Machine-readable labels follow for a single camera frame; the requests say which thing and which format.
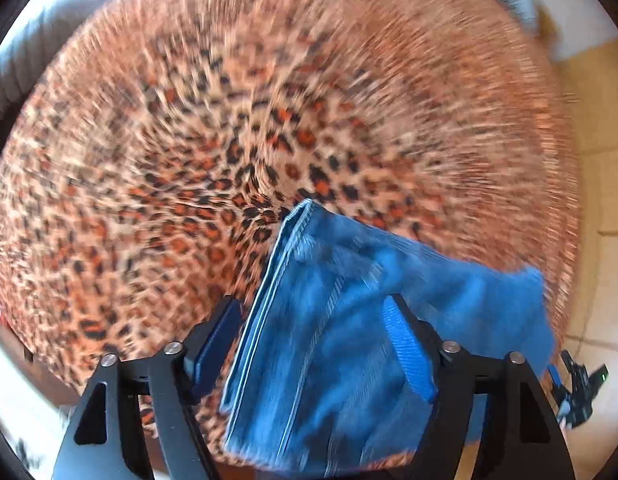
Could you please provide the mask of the blue denim pants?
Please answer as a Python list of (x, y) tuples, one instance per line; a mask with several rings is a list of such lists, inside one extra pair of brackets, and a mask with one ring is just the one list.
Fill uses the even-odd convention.
[(431, 404), (400, 358), (383, 304), (400, 295), (478, 356), (518, 351), (536, 373), (554, 337), (541, 272), (447, 258), (304, 200), (282, 223), (220, 409), (224, 451), (285, 474), (333, 476), (419, 446)]

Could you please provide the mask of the leopard print bedspread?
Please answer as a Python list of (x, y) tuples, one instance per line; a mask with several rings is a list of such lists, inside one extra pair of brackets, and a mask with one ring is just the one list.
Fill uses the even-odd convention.
[(65, 385), (148, 358), (222, 297), (241, 328), (194, 416), (211, 456), (251, 307), (304, 200), (544, 279), (556, 344), (577, 165), (548, 52), (499, 0), (111, 0), (0, 157), (0, 311)]

